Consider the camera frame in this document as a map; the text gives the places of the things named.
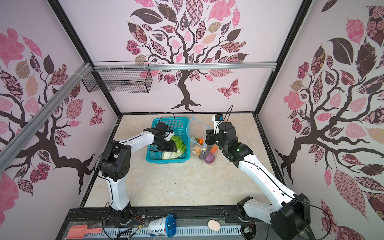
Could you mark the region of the napa cabbage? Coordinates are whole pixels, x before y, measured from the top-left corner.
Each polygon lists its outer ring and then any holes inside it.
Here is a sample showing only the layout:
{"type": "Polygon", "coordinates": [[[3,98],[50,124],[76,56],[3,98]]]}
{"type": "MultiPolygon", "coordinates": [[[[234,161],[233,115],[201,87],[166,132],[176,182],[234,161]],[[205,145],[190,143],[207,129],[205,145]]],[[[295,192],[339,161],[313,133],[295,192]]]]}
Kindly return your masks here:
{"type": "Polygon", "coordinates": [[[162,160],[175,160],[182,156],[186,149],[187,146],[183,142],[181,137],[178,136],[173,136],[171,137],[171,142],[175,143],[176,146],[176,151],[175,152],[163,152],[162,154],[162,160]]]}

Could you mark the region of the clear zip top bag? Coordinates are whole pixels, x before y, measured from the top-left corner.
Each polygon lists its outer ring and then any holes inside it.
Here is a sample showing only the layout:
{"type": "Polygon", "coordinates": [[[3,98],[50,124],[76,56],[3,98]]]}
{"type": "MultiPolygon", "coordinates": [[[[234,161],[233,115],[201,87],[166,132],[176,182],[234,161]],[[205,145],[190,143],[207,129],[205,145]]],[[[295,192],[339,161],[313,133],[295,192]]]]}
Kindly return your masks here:
{"type": "Polygon", "coordinates": [[[218,147],[217,145],[206,143],[207,130],[210,130],[210,127],[199,121],[195,116],[187,124],[191,153],[206,164],[213,164],[216,160],[218,147]]]}

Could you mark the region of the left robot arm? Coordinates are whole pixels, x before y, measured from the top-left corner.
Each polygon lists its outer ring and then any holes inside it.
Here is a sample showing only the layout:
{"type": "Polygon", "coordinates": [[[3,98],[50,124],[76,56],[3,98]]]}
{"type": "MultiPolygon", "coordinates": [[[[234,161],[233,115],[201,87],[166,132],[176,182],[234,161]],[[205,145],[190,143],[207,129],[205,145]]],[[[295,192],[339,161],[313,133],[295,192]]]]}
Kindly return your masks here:
{"type": "Polygon", "coordinates": [[[126,180],[131,156],[136,151],[154,145],[160,152],[176,152],[172,127],[159,122],[154,128],[146,128],[138,135],[126,140],[110,140],[103,152],[98,169],[108,184],[111,198],[111,214],[124,224],[132,218],[131,204],[126,191],[126,180]]]}

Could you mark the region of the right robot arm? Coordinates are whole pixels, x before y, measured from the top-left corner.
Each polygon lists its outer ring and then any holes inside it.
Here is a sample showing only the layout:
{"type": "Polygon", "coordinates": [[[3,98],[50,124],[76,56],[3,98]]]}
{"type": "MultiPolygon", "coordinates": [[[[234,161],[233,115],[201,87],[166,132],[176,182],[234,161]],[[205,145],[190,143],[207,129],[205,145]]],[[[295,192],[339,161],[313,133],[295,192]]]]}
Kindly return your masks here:
{"type": "Polygon", "coordinates": [[[259,203],[251,198],[241,204],[248,218],[270,225],[282,240],[292,240],[303,235],[313,240],[310,228],[310,201],[304,194],[296,194],[258,160],[253,151],[239,142],[232,123],[214,121],[214,128],[206,131],[206,144],[217,145],[226,159],[250,177],[267,196],[270,203],[259,203]]]}

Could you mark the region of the teal plastic basket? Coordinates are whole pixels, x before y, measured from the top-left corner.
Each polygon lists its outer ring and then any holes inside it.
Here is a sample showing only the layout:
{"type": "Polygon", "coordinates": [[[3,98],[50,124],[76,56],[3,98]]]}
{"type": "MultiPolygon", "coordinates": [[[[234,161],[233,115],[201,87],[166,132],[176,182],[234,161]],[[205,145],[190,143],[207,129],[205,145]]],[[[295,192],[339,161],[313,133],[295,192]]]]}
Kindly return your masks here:
{"type": "Polygon", "coordinates": [[[146,155],[147,162],[154,164],[178,164],[188,161],[191,157],[191,144],[187,131],[187,125],[190,120],[187,117],[162,117],[162,119],[157,118],[153,120],[152,128],[155,127],[159,121],[167,124],[174,131],[175,136],[181,138],[181,140],[186,145],[186,150],[180,157],[176,159],[163,160],[163,152],[157,152],[158,149],[155,146],[148,146],[146,155]]]}

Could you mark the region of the orange toy carrot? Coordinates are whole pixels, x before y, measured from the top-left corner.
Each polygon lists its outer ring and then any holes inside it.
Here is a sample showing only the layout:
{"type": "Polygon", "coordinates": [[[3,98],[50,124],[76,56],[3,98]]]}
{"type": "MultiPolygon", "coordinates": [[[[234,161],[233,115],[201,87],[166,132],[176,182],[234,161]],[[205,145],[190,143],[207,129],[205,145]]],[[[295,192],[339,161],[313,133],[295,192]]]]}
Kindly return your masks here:
{"type": "Polygon", "coordinates": [[[196,135],[193,135],[193,139],[194,139],[194,141],[195,141],[197,144],[199,144],[199,145],[201,145],[201,146],[204,145],[204,140],[201,139],[201,138],[198,138],[196,135]]]}

